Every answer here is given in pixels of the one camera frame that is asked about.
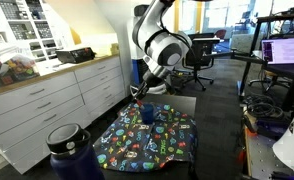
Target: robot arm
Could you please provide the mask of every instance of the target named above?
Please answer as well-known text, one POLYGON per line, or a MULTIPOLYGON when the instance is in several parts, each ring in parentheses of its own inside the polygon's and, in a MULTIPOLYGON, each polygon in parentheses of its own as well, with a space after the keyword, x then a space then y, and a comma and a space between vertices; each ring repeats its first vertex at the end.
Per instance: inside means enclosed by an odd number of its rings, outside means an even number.
POLYGON ((174 0, 153 0, 134 27, 132 39, 145 52, 143 60, 149 68, 134 95, 135 99, 141 99, 149 87, 161 83, 174 65, 187 54, 192 44, 186 34, 170 33, 162 24, 161 18, 173 2, 174 0))

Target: patterned cloth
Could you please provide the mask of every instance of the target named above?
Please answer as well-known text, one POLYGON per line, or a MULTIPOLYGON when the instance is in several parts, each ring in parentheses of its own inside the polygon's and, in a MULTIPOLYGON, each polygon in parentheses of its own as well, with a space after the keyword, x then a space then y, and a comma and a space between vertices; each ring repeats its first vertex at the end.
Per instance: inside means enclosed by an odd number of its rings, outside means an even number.
POLYGON ((168 161, 194 162, 197 149, 196 122, 170 105, 154 104, 155 121, 142 123, 137 104, 131 103, 94 143, 101 167, 148 172, 168 161))

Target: drawer handle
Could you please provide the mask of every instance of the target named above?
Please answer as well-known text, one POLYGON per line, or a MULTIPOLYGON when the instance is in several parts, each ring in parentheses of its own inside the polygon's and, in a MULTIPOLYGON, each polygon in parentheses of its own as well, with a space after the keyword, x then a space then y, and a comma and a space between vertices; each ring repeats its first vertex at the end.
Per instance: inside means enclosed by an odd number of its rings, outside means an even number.
POLYGON ((110 86, 105 87, 104 90, 106 90, 106 89, 108 89, 108 88, 110 88, 110 86))
POLYGON ((100 80, 102 81, 102 80, 104 80, 104 79, 106 79, 106 78, 108 78, 108 76, 105 76, 105 77, 101 78, 100 80))
POLYGON ((44 121, 49 121, 49 120, 51 120, 52 118, 54 118, 54 117, 56 117, 56 116, 57 116, 57 114, 54 114, 53 116, 51 116, 51 117, 45 119, 44 121))
POLYGON ((36 91, 36 92, 30 93, 30 95, 35 95, 35 94, 40 93, 40 92, 42 92, 42 91, 45 91, 45 89, 41 89, 41 90, 39 90, 39 91, 36 91))
POLYGON ((109 98, 112 94, 109 94, 108 96, 105 97, 105 99, 109 98))
POLYGON ((102 70, 102 69, 104 69, 104 68, 106 68, 106 66, 103 66, 103 67, 101 67, 101 68, 98 68, 98 70, 102 70))
POLYGON ((49 103, 47 103, 47 104, 44 104, 44 105, 42 105, 42 106, 39 106, 39 107, 37 107, 37 109, 41 109, 41 108, 43 108, 43 107, 46 107, 46 106, 48 106, 49 104, 51 104, 51 102, 49 102, 49 103))
POLYGON ((109 106, 111 106, 111 105, 113 105, 114 104, 114 102, 112 102, 112 103, 110 103, 110 104, 107 104, 107 106, 109 107, 109 106))

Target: blue cup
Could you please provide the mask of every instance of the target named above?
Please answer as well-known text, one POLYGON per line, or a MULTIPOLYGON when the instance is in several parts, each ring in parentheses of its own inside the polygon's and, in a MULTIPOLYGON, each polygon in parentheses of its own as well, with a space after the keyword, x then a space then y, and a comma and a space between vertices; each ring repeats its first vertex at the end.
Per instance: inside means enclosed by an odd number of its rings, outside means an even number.
POLYGON ((139 111, 144 124, 154 122, 154 106, 152 104, 144 104, 144 108, 140 108, 139 111))

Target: blue water bottle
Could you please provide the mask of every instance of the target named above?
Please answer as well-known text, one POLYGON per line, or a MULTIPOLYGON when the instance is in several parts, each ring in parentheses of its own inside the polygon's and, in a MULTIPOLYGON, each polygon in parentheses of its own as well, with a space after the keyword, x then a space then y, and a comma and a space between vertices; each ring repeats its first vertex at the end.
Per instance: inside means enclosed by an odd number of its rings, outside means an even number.
POLYGON ((78 124, 66 124, 47 137, 50 164, 61 180, 104 180, 90 133, 78 124))

